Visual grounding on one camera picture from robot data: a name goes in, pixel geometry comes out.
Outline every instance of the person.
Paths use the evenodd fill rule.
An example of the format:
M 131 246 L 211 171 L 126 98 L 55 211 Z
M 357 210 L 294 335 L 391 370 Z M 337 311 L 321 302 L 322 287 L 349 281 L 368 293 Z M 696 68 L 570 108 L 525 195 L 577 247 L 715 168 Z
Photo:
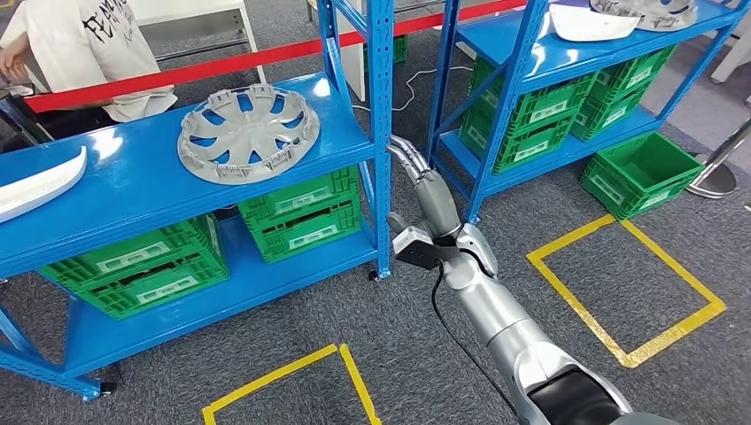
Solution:
M 11 79 L 27 78 L 29 51 L 53 92 L 159 72 L 127 0 L 26 0 L 16 13 L 24 13 L 26 32 L 0 53 L 0 71 Z M 79 134 L 164 112 L 177 101 L 173 91 L 165 86 L 75 112 L 45 112 L 39 121 L 55 138 Z

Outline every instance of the shelf board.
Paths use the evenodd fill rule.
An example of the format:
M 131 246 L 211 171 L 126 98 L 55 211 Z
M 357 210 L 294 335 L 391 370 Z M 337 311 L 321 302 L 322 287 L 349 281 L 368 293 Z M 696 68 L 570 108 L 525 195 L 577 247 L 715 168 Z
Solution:
M 0 276 L 66 259 L 201 213 L 373 158 L 374 145 L 325 74 L 275 84 L 303 95 L 321 135 L 293 168 L 241 186 L 205 182 L 177 158 L 187 106 L 149 118 L 0 155 L 0 185 L 73 158 L 86 145 L 86 173 L 73 188 L 0 224 Z
M 491 174 L 483 190 L 484 196 L 498 193 L 519 183 L 531 180 L 541 174 L 566 166 L 576 160 L 592 155 L 600 149 L 607 148 L 622 140 L 639 135 L 657 128 L 658 121 L 651 112 L 641 107 L 634 110 L 628 117 L 618 121 L 605 131 L 596 135 L 589 142 L 582 142 L 574 135 L 567 135 L 558 150 L 550 152 L 530 162 L 512 168 L 501 174 Z M 459 130 L 443 133 L 438 139 L 472 177 L 478 175 L 480 159 L 470 151 L 459 139 Z
M 376 258 L 370 229 L 363 229 L 274 264 L 261 259 L 240 217 L 221 223 L 230 278 L 121 321 L 71 298 L 66 375 L 84 375 L 256 305 Z M 363 275 L 363 284 L 367 277 Z
M 582 0 L 562 0 L 558 4 L 588 5 Z M 606 66 L 644 55 L 702 35 L 710 30 L 726 27 L 739 14 L 711 0 L 696 0 L 699 18 L 692 26 L 680 31 L 654 32 L 634 30 L 619 40 L 605 42 L 568 42 L 555 34 L 550 14 L 545 13 L 540 34 L 531 51 L 531 58 L 519 90 L 526 93 L 591 73 Z M 457 27 L 457 41 L 468 44 L 478 54 L 496 66 L 503 65 L 511 55 L 523 11 L 490 17 Z

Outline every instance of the white power cord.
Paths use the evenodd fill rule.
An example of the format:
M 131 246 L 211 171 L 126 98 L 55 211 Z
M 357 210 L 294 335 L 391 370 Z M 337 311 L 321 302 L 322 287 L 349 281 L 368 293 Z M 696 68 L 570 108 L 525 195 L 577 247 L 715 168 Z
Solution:
M 464 70 L 467 70 L 467 71 L 472 71 L 472 68 L 468 68 L 466 66 L 454 66 L 454 67 L 449 68 L 449 70 L 454 70 L 454 69 L 464 69 Z M 414 75 L 412 77 L 410 77 L 409 80 L 406 81 L 406 86 L 409 88 L 409 92 L 412 93 L 412 96 L 410 96 L 409 100 L 407 100 L 406 103 L 403 106 L 401 106 L 400 108 L 391 108 L 391 109 L 394 112 L 402 112 L 402 111 L 404 111 L 409 106 L 409 104 L 411 104 L 412 101 L 414 100 L 414 87 L 412 87 L 411 82 L 414 81 L 414 79 L 417 78 L 418 75 L 422 75 L 424 73 L 435 73 L 436 71 L 437 71 L 437 69 L 434 68 L 434 69 L 431 69 L 429 71 L 418 71 L 418 72 L 414 73 Z M 360 106 L 358 104 L 353 104 L 352 108 L 354 108 L 354 109 L 361 109 L 362 111 L 368 111 L 368 112 L 370 112 L 369 108 L 367 108 L 365 106 Z

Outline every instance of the red barrier tape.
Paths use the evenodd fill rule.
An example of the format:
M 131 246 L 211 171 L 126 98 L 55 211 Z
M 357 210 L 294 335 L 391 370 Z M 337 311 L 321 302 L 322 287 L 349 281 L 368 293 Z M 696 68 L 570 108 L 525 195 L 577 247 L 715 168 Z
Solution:
M 465 7 L 460 10 L 459 20 L 478 18 L 495 12 L 503 12 L 515 7 L 525 5 L 524 0 L 499 0 L 492 3 L 478 4 Z M 403 35 L 421 31 L 443 23 L 443 13 L 421 16 L 403 20 L 394 24 L 394 35 Z M 362 43 L 362 36 L 357 32 L 342 34 L 339 36 L 342 47 Z M 299 58 L 302 56 L 321 53 L 321 40 L 312 39 L 304 42 L 295 42 L 271 49 L 245 53 L 229 58 L 211 60 L 208 62 L 168 69 L 160 73 L 151 73 L 126 80 L 112 81 L 96 86 L 84 87 L 27 97 L 26 102 L 35 112 L 45 112 L 57 109 L 65 109 L 80 104 L 90 104 L 102 99 L 110 99 L 129 93 L 136 93 L 148 89 L 155 89 L 168 84 L 180 84 L 183 82 L 203 80 L 204 78 L 233 73 L 259 65 L 272 64 Z

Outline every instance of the blue shelf frame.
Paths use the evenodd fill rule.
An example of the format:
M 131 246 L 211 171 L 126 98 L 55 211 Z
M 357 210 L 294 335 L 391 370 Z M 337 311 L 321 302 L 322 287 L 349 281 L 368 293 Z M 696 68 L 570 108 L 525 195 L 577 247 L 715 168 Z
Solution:
M 371 136 L 352 112 L 339 57 L 337 9 L 372 46 Z M 225 282 L 121 321 L 71 295 L 62 364 L 46 360 L 0 306 L 0 331 L 11 343 L 0 344 L 0 367 L 91 400 L 99 397 L 100 382 L 86 374 L 100 367 L 371 261 L 380 277 L 390 275 L 386 217 L 391 159 L 386 144 L 391 133 L 393 3 L 369 1 L 363 16 L 347 0 L 318 0 L 318 13 L 323 72 L 275 84 L 303 95 L 321 120 L 319 140 L 296 166 L 244 186 L 194 177 L 180 164 L 174 145 L 180 121 L 193 106 L 4 154 L 0 185 L 72 158 L 81 146 L 88 148 L 89 160 L 81 181 L 65 195 L 0 224 L 0 239 L 13 241 L 0 244 L 0 276 L 33 270 L 352 164 L 360 168 L 372 227 L 366 224 L 354 235 L 267 265 L 242 220 L 225 220 L 220 240 L 231 274 Z M 170 185 L 159 186 L 158 181 Z
M 586 0 L 563 0 L 560 3 L 588 5 Z M 523 11 L 509 12 L 461 26 L 457 26 L 461 0 L 448 0 L 444 8 L 426 156 L 430 164 L 439 168 L 468 200 L 465 212 L 467 221 L 477 222 L 480 207 L 489 196 L 566 166 L 629 137 L 659 128 L 724 45 L 749 6 L 749 0 L 741 0 L 734 9 L 728 7 L 728 3 L 729 1 L 716 4 L 711 0 L 696 0 L 699 7 L 697 22 L 679 31 L 657 33 L 637 29 L 620 40 L 577 43 L 564 41 L 554 34 L 549 14 L 546 13 L 547 0 L 529 0 Z M 506 131 L 520 95 L 680 43 L 710 30 L 717 31 L 714 40 L 656 116 L 638 109 L 630 117 L 587 143 L 569 135 L 557 151 L 500 174 L 492 174 L 492 166 L 502 144 L 501 135 Z M 465 42 L 478 56 L 493 64 L 495 70 L 456 110 L 444 114 L 448 73 L 453 46 L 457 42 Z M 501 90 L 502 102 L 493 117 L 488 139 L 493 142 L 489 144 L 483 157 L 478 158 L 461 143 L 458 130 L 447 129 L 501 74 L 506 75 L 506 78 Z M 459 175 L 444 160 L 444 154 L 453 158 L 469 174 L 471 187 L 461 182 Z

